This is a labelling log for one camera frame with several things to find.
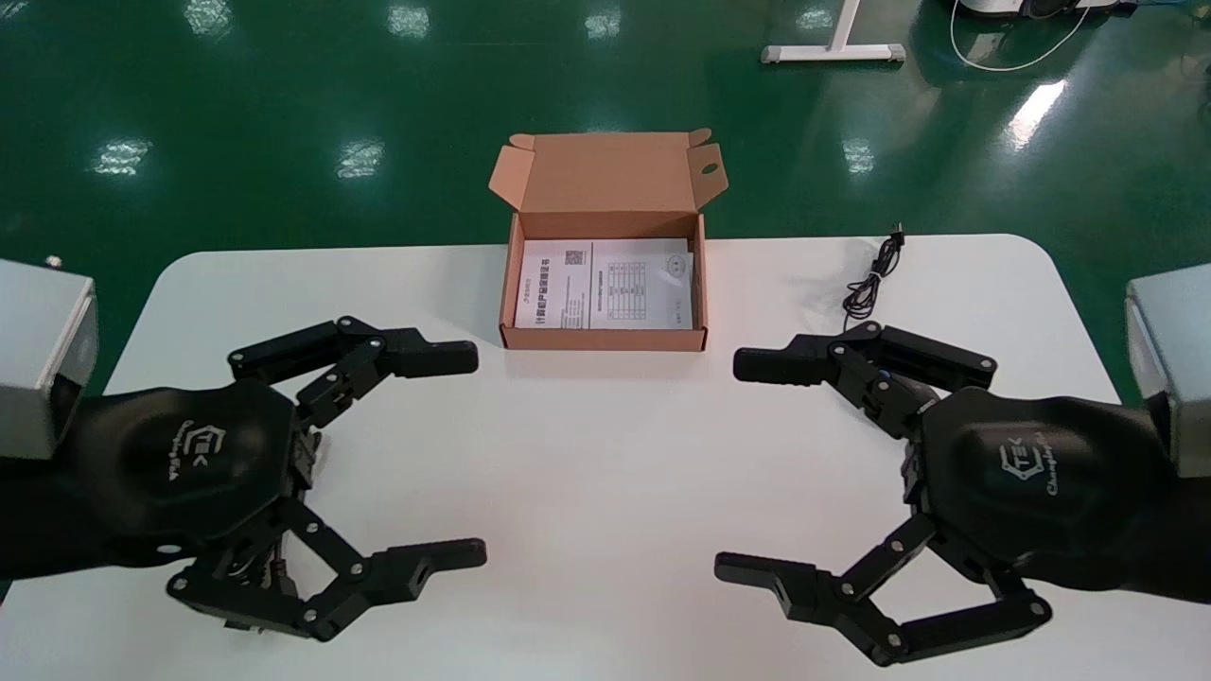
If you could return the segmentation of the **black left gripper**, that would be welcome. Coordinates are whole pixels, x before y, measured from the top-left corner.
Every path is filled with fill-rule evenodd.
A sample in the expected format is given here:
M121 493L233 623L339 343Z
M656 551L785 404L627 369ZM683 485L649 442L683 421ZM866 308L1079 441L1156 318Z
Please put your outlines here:
M487 563L477 538L363 556L287 498L311 483L310 428L389 376L474 374L472 340L432 343L414 327L342 316L239 348L228 364L239 382L212 391L86 397L48 460L5 458L2 578L157 568L201 553L170 578L170 599L228 628L328 642L368 610L418 600L435 573ZM297 407L269 387L315 371ZM287 534L334 572L310 599L289 577Z

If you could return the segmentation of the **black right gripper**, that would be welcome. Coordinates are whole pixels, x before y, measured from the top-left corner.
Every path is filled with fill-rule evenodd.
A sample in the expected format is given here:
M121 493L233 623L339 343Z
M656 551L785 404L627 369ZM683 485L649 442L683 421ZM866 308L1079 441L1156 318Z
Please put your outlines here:
M832 628L878 666L1026 637L1052 610L1025 579L1209 603L1209 479L1182 477L1141 410L966 388L905 450L914 516L834 576L718 553L714 578L767 589L788 620ZM993 602L896 623L874 602L929 546Z

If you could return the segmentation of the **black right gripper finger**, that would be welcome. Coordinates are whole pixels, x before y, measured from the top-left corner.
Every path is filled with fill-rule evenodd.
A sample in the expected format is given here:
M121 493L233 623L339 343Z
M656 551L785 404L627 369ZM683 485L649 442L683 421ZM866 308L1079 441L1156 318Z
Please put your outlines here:
M893 439L920 439L922 414L939 391L987 389L995 360L880 324L836 336L796 334L782 349L740 348L731 357L740 382L830 384Z

